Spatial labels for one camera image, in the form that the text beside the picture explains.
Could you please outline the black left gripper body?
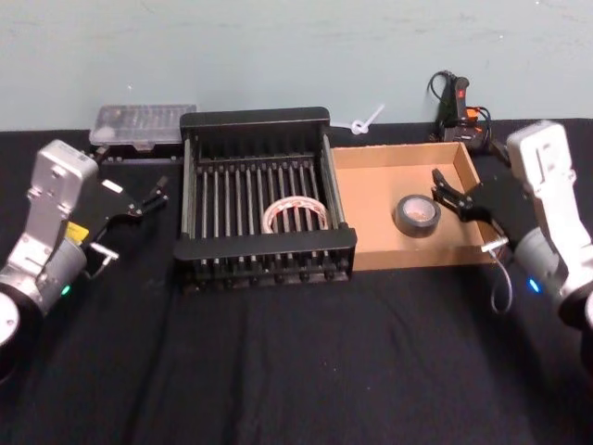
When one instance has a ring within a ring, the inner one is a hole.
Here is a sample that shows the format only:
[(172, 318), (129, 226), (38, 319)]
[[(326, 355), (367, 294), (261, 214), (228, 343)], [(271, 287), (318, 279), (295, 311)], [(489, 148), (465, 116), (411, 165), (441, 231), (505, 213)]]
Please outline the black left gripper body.
[(117, 223), (138, 223), (140, 202), (110, 180), (96, 180), (79, 197), (69, 216), (62, 248), (86, 250)]

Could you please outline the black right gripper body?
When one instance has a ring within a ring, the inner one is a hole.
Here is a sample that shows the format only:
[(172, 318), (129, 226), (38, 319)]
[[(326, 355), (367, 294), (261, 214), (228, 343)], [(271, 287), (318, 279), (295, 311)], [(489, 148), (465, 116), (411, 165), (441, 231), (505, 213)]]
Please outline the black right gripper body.
[(532, 201), (510, 173), (485, 180), (469, 190), (461, 220), (488, 223), (511, 244), (519, 244), (538, 227)]

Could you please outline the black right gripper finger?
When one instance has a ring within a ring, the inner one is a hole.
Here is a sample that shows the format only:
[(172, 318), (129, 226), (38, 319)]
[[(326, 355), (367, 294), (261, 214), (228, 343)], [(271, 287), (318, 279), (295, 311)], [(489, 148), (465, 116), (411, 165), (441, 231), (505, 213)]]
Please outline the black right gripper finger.
[(433, 200), (464, 200), (465, 194), (452, 187), (439, 169), (432, 170)]
[(466, 196), (450, 186), (434, 186), (432, 188), (433, 200), (443, 207), (451, 210), (459, 219), (467, 218), (468, 203)]

